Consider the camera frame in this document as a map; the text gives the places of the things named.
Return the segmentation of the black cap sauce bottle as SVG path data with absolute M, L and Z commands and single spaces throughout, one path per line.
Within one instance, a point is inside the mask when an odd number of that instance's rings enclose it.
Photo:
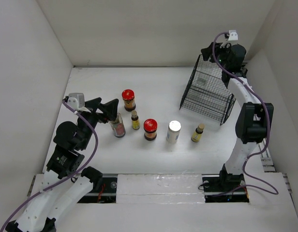
M 117 118 L 114 121 L 109 121 L 109 124 L 115 137 L 121 138 L 125 135 L 126 130 L 120 113 L 117 113 Z

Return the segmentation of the red lid sauce jar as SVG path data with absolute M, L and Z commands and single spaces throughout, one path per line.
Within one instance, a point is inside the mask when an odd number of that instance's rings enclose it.
M 124 102 L 125 110 L 128 112 L 133 111 L 136 108 L 134 91 L 131 89 L 126 89 L 122 92 L 121 96 Z

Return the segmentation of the clear glass oil bottle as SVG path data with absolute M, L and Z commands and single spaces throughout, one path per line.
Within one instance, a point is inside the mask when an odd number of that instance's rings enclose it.
M 199 88 L 207 89 L 211 80 L 211 70 L 206 67 L 198 66 L 195 73 L 195 85 Z

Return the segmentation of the small yellow label bottle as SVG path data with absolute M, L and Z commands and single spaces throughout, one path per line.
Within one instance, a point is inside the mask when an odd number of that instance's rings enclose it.
M 132 128 L 138 130 L 140 128 L 139 117 L 136 110 L 131 112 Z

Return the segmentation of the red lid chili jar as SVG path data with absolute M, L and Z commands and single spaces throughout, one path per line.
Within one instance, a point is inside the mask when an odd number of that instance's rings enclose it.
M 155 119 L 149 118 L 144 122 L 144 137 L 148 141 L 153 141 L 157 137 L 158 123 Z

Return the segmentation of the silver lid white jar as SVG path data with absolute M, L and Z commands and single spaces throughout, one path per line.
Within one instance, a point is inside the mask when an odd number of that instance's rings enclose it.
M 169 122 L 166 140 L 171 144 L 175 144 L 178 140 L 180 130 L 181 123 L 179 121 L 173 120 Z

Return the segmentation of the yellow bottle cork cap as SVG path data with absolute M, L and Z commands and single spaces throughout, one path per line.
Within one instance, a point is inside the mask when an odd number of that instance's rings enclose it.
M 197 128 L 195 129 L 195 131 L 193 132 L 193 134 L 191 136 L 191 140 L 193 142 L 199 142 L 199 140 L 201 139 L 201 136 L 204 132 L 204 128 L 205 128 L 205 125 L 202 123 L 197 126 Z

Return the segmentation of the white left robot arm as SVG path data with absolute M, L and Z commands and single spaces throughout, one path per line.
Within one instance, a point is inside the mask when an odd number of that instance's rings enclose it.
M 54 152 L 46 165 L 39 190 L 23 202 L 6 220 L 1 231 L 54 232 L 61 219 L 90 191 L 102 187 L 103 174 L 80 154 L 87 148 L 91 137 L 98 140 L 98 123 L 115 121 L 119 100 L 102 103 L 101 98 L 85 101 L 83 94 L 66 96 L 62 104 L 78 117 L 76 123 L 62 122 L 53 139 Z

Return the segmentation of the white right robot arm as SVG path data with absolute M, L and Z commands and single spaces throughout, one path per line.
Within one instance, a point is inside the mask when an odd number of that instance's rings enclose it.
M 242 67 L 246 49 L 239 44 L 212 42 L 201 50 L 203 59 L 216 63 L 222 69 L 222 82 L 241 106 L 236 122 L 237 140 L 232 154 L 218 176 L 203 177 L 204 191 L 226 195 L 245 188 L 245 167 L 253 150 L 263 140 L 268 141 L 274 106 L 265 103 L 250 87 Z

